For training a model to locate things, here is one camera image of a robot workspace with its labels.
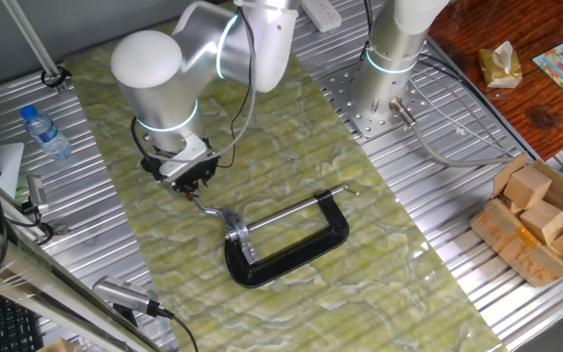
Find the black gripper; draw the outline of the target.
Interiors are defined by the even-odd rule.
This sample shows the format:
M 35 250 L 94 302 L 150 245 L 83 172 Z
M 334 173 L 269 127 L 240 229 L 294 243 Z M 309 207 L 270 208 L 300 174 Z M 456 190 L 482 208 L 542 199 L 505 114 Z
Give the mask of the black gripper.
M 215 175 L 220 157 L 207 138 L 187 138 L 184 149 L 173 158 L 171 187 L 185 198 L 205 197 L 207 182 Z

